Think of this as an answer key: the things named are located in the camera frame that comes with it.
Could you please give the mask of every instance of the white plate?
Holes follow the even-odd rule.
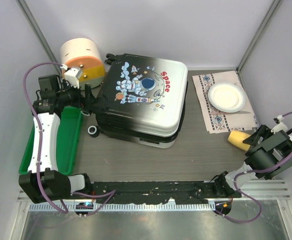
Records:
[[[246,105],[246,95],[238,86],[229,82],[219,82],[209,89],[208,99],[220,111],[235,113]]]

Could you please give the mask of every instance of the orange and white container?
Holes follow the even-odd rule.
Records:
[[[105,68],[97,45],[92,40],[87,38],[69,40],[61,46],[60,54],[62,64],[66,64],[69,68],[82,68],[80,87],[84,88],[85,84],[90,84],[92,88],[95,88],[102,83]]]

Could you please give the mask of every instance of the wooden table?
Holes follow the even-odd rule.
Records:
[[[94,116],[84,117],[74,173],[87,173],[92,181],[210,180],[223,171],[238,169],[244,152],[227,142],[228,133],[210,134],[189,71],[186,113],[175,144],[168,149],[145,146],[87,133]]]

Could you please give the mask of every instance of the suitcase lid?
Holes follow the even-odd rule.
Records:
[[[98,95],[105,99],[104,121],[141,133],[173,135],[181,117],[187,72],[178,61],[117,56]]]

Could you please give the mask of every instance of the cylindrical container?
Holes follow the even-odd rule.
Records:
[[[69,68],[82,68],[83,74],[79,79],[82,88],[85,84],[90,84],[92,88],[101,84],[105,77],[105,68],[98,48],[92,40],[87,38],[69,40],[61,46],[60,54],[62,64]]]
[[[231,144],[235,145],[236,147],[244,151],[248,151],[250,148],[250,145],[243,143],[243,141],[250,136],[251,136],[250,134],[247,134],[245,132],[233,130],[231,131],[228,137],[228,142],[230,142]]]

